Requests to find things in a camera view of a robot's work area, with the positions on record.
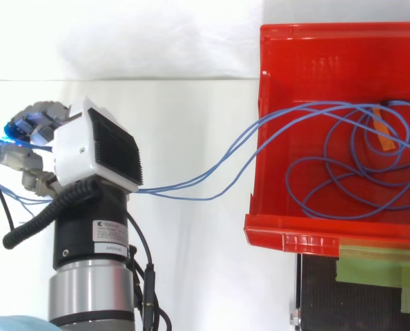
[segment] white backdrop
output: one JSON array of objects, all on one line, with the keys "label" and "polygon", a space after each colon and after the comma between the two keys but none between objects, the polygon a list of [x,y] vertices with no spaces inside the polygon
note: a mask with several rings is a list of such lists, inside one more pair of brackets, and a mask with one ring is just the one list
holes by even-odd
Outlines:
[{"label": "white backdrop", "polygon": [[[144,187],[169,185],[209,169],[257,119],[257,85],[256,80],[0,81],[0,127],[35,101],[59,100],[69,105],[87,95],[109,109],[135,137]],[[220,192],[255,147],[253,137],[203,185],[180,194],[209,197]],[[52,157],[47,160],[51,167]],[[20,173],[2,165],[0,182],[26,194]],[[152,250],[157,294],[175,331],[291,329],[295,255],[246,242],[244,215],[249,210],[253,182],[254,164],[214,201],[130,197],[128,209]],[[17,202],[8,203],[15,222],[29,219]],[[0,315],[47,319],[48,279],[54,273],[52,227],[11,251],[1,243],[7,231],[0,204]],[[138,247],[138,261],[144,264],[146,257],[133,231],[130,242]]]},{"label": "white backdrop", "polygon": [[0,79],[258,77],[263,23],[410,21],[410,0],[0,0]]}]

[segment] red crate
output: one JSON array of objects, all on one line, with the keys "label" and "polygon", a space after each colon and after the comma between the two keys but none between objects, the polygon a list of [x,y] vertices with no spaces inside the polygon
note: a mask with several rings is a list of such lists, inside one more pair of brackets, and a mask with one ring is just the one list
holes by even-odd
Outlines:
[{"label": "red crate", "polygon": [[[410,100],[410,23],[263,26],[260,42],[260,117],[310,101]],[[410,111],[400,111],[410,125]],[[258,145],[302,114],[291,113],[268,122],[259,131]],[[398,132],[403,131],[397,121],[388,121]],[[334,123],[335,119],[326,116],[303,121],[257,156],[254,194],[244,228],[249,243],[326,256],[338,256],[339,242],[346,239],[410,249],[410,210],[381,212],[361,221],[310,219],[290,198],[284,185],[288,166],[301,157],[321,156],[324,138]],[[351,130],[351,126],[342,124],[335,131],[329,156],[352,165],[348,147]],[[375,166],[388,163],[374,154],[363,152],[360,157]],[[406,160],[410,161],[409,153],[402,162]],[[410,179],[410,169],[384,178]],[[301,199],[327,179],[322,162],[302,163],[290,177],[291,187]],[[343,183],[378,203],[393,196],[386,188],[376,188],[356,178]],[[410,190],[402,201],[410,202]],[[333,186],[319,192],[309,205],[344,216],[370,211]]]}]

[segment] white table surface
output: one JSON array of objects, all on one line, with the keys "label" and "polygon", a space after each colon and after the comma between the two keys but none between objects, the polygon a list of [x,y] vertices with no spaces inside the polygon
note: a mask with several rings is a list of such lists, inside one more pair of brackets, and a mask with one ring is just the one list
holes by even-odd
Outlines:
[{"label": "white table surface", "polygon": [[[88,96],[109,109],[136,138],[144,187],[149,188],[191,179],[214,165],[257,119],[257,90],[256,80],[0,81],[0,126],[35,101],[68,105]],[[252,138],[206,182],[178,194],[208,197],[220,192],[255,146]],[[250,246],[243,231],[254,171],[252,164],[231,190],[214,201],[130,197],[128,209],[150,245],[157,295],[174,330],[291,330],[295,255]],[[20,173],[2,166],[0,183],[24,193]],[[15,222],[29,219],[16,201],[9,206]],[[1,243],[7,231],[0,204],[0,315],[47,319],[48,279],[54,273],[52,227],[12,251]],[[145,264],[133,231],[130,242]]]}]

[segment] orange tag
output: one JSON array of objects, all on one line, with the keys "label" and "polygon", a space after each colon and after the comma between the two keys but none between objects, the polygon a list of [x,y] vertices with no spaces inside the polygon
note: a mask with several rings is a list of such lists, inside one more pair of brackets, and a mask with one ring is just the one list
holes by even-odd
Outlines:
[{"label": "orange tag", "polygon": [[[382,115],[380,114],[380,109],[378,108],[372,108],[372,111],[375,115],[377,115],[378,117],[382,118]],[[375,119],[373,119],[373,127],[381,133],[387,134],[388,136],[391,135],[391,133],[389,132],[389,129],[387,128],[387,126],[385,126],[385,124],[383,124],[383,122],[379,122],[376,121]],[[382,148],[383,150],[386,152],[387,150],[393,150],[396,148],[396,145],[393,143],[392,140],[390,140],[389,138],[386,138],[384,136],[380,136],[378,135],[378,139],[380,140],[380,143],[382,144]]]}]

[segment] screw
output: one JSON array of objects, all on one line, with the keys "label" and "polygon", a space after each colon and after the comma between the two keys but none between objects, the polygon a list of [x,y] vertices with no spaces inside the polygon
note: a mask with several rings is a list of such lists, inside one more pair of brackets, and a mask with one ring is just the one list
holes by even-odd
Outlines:
[{"label": "screw", "polygon": [[289,323],[292,326],[300,326],[302,323],[302,318],[300,316],[300,309],[294,309],[291,313],[291,318],[289,319]]}]

